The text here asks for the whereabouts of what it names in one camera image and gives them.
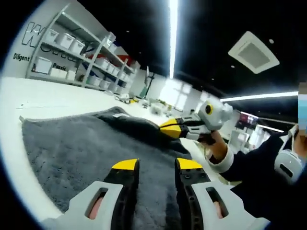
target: ceiling vent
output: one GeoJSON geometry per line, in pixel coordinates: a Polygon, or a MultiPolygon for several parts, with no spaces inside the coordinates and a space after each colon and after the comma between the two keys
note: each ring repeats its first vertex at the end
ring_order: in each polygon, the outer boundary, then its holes
{"type": "Polygon", "coordinates": [[[253,73],[261,73],[279,65],[275,55],[254,34],[247,31],[228,52],[253,73]]]}

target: white cuff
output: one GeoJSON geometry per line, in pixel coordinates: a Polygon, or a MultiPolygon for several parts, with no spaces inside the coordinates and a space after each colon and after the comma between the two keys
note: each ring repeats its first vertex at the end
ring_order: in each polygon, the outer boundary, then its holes
{"type": "Polygon", "coordinates": [[[229,146],[227,147],[227,153],[226,153],[225,158],[220,163],[213,164],[210,161],[211,156],[212,156],[212,153],[209,152],[208,156],[206,156],[206,160],[209,163],[212,170],[214,170],[216,173],[224,173],[224,172],[228,171],[230,169],[231,165],[234,162],[234,153],[229,148],[229,146]]]}

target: gray towel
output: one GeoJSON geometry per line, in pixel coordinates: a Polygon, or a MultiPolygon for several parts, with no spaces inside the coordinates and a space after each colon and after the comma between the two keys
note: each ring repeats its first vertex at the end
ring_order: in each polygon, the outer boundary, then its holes
{"type": "Polygon", "coordinates": [[[63,212],[69,200],[102,181],[118,161],[140,159],[140,183],[132,229],[181,229],[174,160],[190,159],[177,139],[154,123],[114,107],[94,114],[23,121],[24,145],[48,197],[63,212]]]}

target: ceiling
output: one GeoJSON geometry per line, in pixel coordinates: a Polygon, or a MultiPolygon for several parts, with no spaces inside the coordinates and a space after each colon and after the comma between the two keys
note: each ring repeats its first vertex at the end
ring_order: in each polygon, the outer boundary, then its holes
{"type": "MultiPolygon", "coordinates": [[[[221,98],[298,91],[307,81],[303,1],[178,0],[175,78],[221,98]],[[228,55],[246,32],[256,35],[280,65],[254,74],[228,55]]],[[[168,0],[113,0],[103,10],[80,0],[142,68],[167,76],[170,59],[168,0]]],[[[297,97],[230,103],[257,116],[297,122],[297,97]]],[[[272,127],[288,127],[273,122],[272,127]]]]}

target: white headset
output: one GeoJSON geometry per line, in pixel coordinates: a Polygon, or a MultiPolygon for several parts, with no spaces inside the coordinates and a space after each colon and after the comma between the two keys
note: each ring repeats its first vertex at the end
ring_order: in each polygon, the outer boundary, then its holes
{"type": "Polygon", "coordinates": [[[284,142],[278,152],[274,163],[274,169],[282,176],[284,176],[288,183],[292,184],[296,182],[301,175],[301,172],[304,168],[304,163],[300,160],[294,151],[284,149],[289,138],[292,138],[291,133],[288,134],[287,141],[284,142]]]}

